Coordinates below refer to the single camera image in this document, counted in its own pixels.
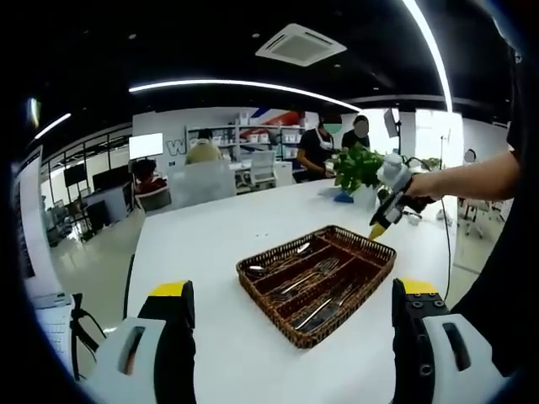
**person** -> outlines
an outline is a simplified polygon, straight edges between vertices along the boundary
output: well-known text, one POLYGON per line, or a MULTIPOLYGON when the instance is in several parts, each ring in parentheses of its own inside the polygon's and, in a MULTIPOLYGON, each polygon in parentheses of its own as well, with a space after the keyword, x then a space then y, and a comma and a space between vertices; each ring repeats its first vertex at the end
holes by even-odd
POLYGON ((333 134, 342 127, 338 114, 320 114, 318 117, 318 126, 302 135, 297 151, 297 161, 307 170, 304 177, 308 181, 334 176, 326 170, 325 162, 334 153, 333 134))
POLYGON ((515 58, 513 117, 508 143, 514 149, 484 162, 418 174, 412 196, 503 200, 514 198, 504 229, 472 288, 452 309, 489 341, 503 375, 526 372, 535 358, 536 192, 539 172, 539 69, 515 58))
POLYGON ((132 171, 138 184, 135 187, 135 194, 148 194, 167 186, 167 180, 155 177, 156 168, 154 160, 138 160, 133 163, 132 171))
POLYGON ((343 135, 341 148, 351 149, 356 143, 360 143, 369 150, 371 149, 371 141, 369 140, 369 120, 366 116, 361 114, 354 118, 354 129, 349 130, 343 135))
POLYGON ((199 132, 199 139, 196 141, 196 145, 185 156, 185 164, 213 162, 222 159, 221 151, 211 143, 211 137, 212 133, 209 129, 203 129, 199 132))

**person sitting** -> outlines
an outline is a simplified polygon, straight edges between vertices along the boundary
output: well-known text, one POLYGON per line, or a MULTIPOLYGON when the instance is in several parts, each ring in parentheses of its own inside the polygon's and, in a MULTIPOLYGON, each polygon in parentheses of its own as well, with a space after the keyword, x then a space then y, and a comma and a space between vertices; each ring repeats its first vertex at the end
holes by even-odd
POLYGON ((155 177, 156 167, 154 160, 138 160, 133 162, 132 171, 138 184, 135 186, 135 194, 148 194, 167 186, 167 180, 155 177))
POLYGON ((211 130, 209 129, 203 129, 199 132, 199 139, 196 145, 185 156, 186 165, 197 162, 213 162, 222 159, 219 148, 211 143, 211 136, 211 130))
POLYGON ((357 115, 354 119, 354 129, 343 135, 341 141, 342 149, 351 149, 356 143, 360 143, 364 148, 371 149, 369 140, 369 120, 364 115, 357 115))

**keyboard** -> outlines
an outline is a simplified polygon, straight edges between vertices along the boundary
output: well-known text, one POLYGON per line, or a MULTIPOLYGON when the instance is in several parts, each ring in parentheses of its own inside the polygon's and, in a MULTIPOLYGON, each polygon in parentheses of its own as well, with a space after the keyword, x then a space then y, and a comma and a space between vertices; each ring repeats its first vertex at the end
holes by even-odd
POLYGON ((62 361, 69 373, 73 374, 71 352, 71 321, 72 306, 51 307, 35 311, 38 322, 49 343, 62 361))

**air conditioner vent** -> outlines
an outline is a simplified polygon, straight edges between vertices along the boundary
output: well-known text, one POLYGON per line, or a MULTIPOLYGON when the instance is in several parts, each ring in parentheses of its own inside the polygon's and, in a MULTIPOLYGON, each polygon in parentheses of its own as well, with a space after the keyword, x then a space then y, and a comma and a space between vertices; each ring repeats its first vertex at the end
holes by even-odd
POLYGON ((310 66, 343 51, 346 47, 331 38, 298 24, 289 24, 268 40, 256 56, 310 66))

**cutlery tray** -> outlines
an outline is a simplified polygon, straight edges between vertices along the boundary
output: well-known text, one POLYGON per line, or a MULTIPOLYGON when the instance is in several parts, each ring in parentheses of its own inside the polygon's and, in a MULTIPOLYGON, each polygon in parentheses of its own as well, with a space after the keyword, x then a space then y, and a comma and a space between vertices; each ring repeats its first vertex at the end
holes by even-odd
POLYGON ((354 314, 376 290, 392 270, 396 256, 390 247, 342 227, 327 226, 246 258, 236 269, 242 287, 281 332, 298 348, 312 348, 354 314), (298 252, 306 243, 309 245, 305 251, 298 252), (319 267, 329 258, 337 258, 339 262, 323 273, 319 267), (254 276, 249 270, 251 266, 264 268, 264 274, 254 276), (302 282, 283 298, 280 292, 299 281, 302 282), (334 315, 310 332, 292 326, 296 319, 328 298, 339 301, 343 285, 350 285, 355 292, 334 315))

